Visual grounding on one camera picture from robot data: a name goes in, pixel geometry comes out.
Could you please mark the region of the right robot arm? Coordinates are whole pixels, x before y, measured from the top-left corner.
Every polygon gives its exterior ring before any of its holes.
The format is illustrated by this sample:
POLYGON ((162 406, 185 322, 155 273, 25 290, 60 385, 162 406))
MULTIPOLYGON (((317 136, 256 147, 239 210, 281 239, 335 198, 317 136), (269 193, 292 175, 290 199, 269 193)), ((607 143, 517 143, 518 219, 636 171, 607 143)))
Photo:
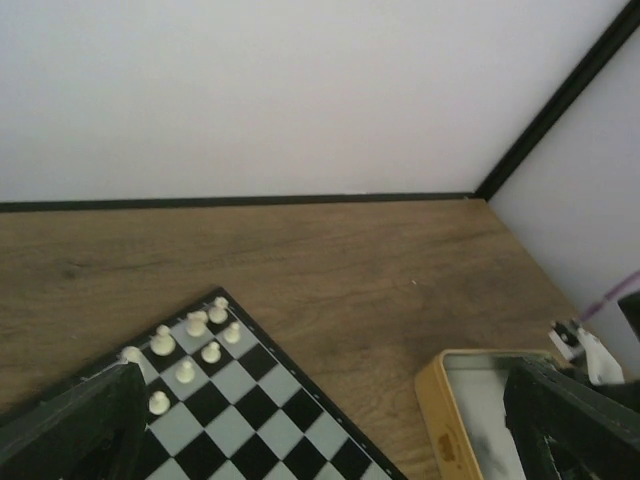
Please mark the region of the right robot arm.
POLYGON ((640 291, 620 298, 617 304, 636 338, 640 340, 640 291))

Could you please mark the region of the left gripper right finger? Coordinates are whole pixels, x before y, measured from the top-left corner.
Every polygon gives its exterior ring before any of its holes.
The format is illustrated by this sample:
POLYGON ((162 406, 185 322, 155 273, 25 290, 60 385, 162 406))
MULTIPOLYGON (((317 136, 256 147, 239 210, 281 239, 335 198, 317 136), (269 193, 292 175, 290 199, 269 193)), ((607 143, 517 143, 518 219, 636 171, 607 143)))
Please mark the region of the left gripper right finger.
POLYGON ((639 382, 595 385, 583 372, 517 360, 503 403, 528 479, 637 479, 639 382))

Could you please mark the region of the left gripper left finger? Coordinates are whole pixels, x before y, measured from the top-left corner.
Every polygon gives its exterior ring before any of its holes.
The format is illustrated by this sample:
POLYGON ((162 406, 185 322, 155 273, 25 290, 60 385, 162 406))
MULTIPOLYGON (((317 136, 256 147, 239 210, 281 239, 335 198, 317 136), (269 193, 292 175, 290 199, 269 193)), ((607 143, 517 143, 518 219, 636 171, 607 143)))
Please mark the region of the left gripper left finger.
POLYGON ((146 385, 136 363, 116 363, 64 383, 1 415, 1 477, 130 479, 146 412, 146 385))

